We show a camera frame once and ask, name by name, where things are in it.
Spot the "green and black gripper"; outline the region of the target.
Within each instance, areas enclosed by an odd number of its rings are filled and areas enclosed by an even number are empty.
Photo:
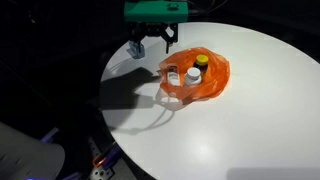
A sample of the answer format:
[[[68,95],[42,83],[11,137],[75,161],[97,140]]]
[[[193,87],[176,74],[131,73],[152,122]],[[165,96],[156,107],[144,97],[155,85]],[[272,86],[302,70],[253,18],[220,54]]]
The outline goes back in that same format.
[[[184,0],[125,0],[124,20],[130,27],[130,45],[139,47],[145,36],[160,36],[166,53],[178,41],[178,24],[186,22],[189,5]]]

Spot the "grey robot base cover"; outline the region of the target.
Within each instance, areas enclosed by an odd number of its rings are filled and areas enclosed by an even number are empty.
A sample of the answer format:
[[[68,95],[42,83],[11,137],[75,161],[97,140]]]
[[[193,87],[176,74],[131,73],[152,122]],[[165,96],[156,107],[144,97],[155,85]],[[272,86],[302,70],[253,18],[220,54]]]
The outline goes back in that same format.
[[[41,142],[0,123],[0,180],[55,180],[64,161],[61,145]]]

